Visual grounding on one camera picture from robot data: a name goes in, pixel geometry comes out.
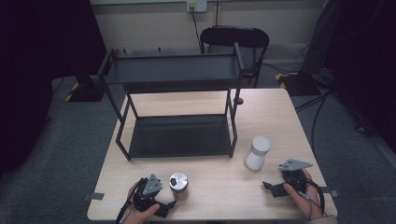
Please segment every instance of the shelf tray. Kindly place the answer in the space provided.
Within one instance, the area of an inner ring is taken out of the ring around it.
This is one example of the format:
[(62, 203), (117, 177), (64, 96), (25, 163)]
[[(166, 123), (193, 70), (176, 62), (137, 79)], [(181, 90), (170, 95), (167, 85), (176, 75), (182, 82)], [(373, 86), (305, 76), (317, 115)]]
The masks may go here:
[(230, 155), (227, 116), (182, 115), (136, 120), (131, 158)]

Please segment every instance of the silver lid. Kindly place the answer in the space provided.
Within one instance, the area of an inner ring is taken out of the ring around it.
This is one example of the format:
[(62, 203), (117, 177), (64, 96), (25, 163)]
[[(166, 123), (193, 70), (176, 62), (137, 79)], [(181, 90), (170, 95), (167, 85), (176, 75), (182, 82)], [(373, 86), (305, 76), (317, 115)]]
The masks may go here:
[(172, 174), (169, 182), (169, 186), (173, 191), (181, 192), (187, 189), (189, 185), (189, 180), (187, 176), (183, 173), (174, 173)]

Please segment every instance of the white cup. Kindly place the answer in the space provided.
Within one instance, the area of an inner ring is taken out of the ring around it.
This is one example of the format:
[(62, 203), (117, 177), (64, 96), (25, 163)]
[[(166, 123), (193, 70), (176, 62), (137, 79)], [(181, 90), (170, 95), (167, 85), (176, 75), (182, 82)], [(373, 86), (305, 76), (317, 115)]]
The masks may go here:
[(264, 156), (271, 148), (271, 143), (264, 136), (257, 136), (251, 142), (250, 152), (245, 159), (245, 165), (253, 171), (258, 171), (264, 165)]

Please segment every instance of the black metal shelf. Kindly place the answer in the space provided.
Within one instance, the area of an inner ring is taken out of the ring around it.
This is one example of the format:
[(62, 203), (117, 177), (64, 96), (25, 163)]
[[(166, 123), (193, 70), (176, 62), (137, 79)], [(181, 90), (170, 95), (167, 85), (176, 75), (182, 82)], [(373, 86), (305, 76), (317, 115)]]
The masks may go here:
[[(239, 48), (232, 54), (177, 55), (116, 58), (111, 50), (99, 70), (106, 93), (120, 120), (116, 142), (127, 160), (131, 158), (233, 156), (237, 133), (234, 122), (242, 81)], [(110, 84), (121, 84), (128, 97), (120, 113)], [(132, 94), (176, 91), (227, 91), (224, 113), (140, 117)], [(127, 151), (120, 141), (129, 108), (136, 118), (132, 142)], [(232, 127), (233, 139), (229, 126)]]

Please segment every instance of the gray carpet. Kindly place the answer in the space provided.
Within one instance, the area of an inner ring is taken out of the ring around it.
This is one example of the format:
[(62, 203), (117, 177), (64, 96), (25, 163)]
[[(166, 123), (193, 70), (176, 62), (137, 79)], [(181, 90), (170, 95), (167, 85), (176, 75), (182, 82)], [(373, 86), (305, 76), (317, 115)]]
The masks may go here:
[[(286, 70), (297, 65), (277, 64)], [(278, 88), (275, 74), (264, 66), (259, 88)], [(53, 81), (54, 89), (61, 80)], [(73, 77), (64, 79), (28, 161), (0, 180), (0, 223), (113, 223), (89, 221), (84, 195), (95, 188), (117, 117), (106, 96), (98, 103), (65, 102), (75, 83)], [(120, 103), (121, 89), (112, 89)], [(313, 98), (291, 100), (298, 106)], [(298, 114), (310, 142), (318, 107)], [(340, 96), (329, 95), (313, 139), (325, 180), (340, 193), (334, 198), (339, 223), (396, 223), (395, 155), (379, 136), (355, 132), (358, 117), (346, 107)]]

